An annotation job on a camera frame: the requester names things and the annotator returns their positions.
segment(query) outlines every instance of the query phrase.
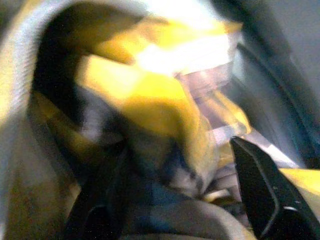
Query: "black plastic piece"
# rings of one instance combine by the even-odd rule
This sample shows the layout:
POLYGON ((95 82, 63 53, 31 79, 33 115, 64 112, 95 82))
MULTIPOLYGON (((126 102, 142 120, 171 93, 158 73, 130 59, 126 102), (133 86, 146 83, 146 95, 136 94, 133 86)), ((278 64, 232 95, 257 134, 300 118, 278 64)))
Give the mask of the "black plastic piece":
POLYGON ((256 237, 320 240, 320 223, 270 156, 239 137, 230 143, 242 201, 256 237))

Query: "gray fabric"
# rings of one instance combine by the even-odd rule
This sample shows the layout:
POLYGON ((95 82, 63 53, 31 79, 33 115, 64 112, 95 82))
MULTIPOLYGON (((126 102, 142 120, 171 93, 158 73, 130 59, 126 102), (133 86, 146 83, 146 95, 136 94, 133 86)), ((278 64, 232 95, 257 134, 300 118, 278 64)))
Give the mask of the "gray fabric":
POLYGON ((131 176, 130 205, 122 235, 167 233, 199 238, 241 240, 247 230, 222 208, 175 193, 162 185, 131 176))

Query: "black plastic object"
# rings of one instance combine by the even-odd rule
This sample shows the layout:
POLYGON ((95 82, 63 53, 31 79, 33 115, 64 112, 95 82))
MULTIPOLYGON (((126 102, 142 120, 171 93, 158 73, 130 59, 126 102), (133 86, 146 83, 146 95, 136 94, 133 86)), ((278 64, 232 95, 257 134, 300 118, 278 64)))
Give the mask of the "black plastic object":
POLYGON ((122 192, 128 174, 128 151, 105 159, 88 177, 68 216, 63 240, 115 240, 126 210, 122 192))
POLYGON ((242 201, 256 237, 320 240, 320 223, 270 156, 239 137, 230 143, 242 201))

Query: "gray surface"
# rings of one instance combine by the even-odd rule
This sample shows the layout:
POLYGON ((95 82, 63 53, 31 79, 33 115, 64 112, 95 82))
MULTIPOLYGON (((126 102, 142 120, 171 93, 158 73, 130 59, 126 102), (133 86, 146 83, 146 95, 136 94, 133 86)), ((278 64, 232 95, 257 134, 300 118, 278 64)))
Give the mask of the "gray surface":
POLYGON ((244 22, 226 94, 301 167, 320 167, 320 2, 236 0, 244 22))

